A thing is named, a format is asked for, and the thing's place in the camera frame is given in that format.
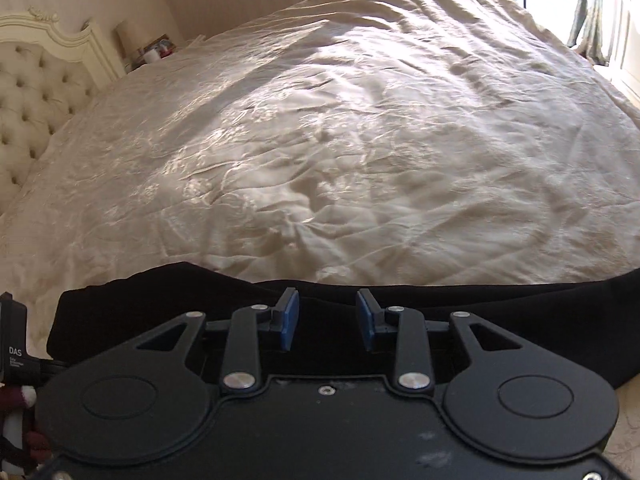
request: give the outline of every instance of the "dark clothing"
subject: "dark clothing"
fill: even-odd
[[[190,310],[218,320],[244,306],[274,305],[288,286],[301,299],[287,372],[373,372],[356,322],[358,286],[248,283],[187,263],[65,292],[47,350],[76,363]],[[455,310],[478,314],[590,368],[613,387],[640,373],[640,269],[592,283],[369,288],[383,308],[416,308],[427,319],[447,320]]]

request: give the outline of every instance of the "upholstered headboard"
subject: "upholstered headboard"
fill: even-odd
[[[120,58],[95,23],[63,34],[57,16],[0,16],[0,214],[49,138],[111,81]]]

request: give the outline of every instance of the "cream satin bedspread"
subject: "cream satin bedspread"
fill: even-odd
[[[640,267],[639,126],[513,0],[307,0],[127,75],[56,134],[0,219],[0,289],[43,352],[62,291],[181,260],[252,281],[606,278]],[[633,395],[611,445],[628,469]]]

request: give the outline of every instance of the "lampshade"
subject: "lampshade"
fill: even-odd
[[[155,38],[151,36],[139,23],[133,20],[124,20],[116,27],[116,32],[124,47],[124,52],[129,57],[137,57],[138,50],[145,48]]]

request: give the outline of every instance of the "metal screw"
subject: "metal screw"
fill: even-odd
[[[420,390],[431,384],[431,379],[420,372],[409,372],[398,377],[398,383],[410,390]]]
[[[333,395],[335,393],[335,388],[332,386],[320,386],[318,388],[318,393],[320,395]]]
[[[245,390],[255,384],[255,377],[246,372],[233,372],[222,379],[227,388],[232,390]]]

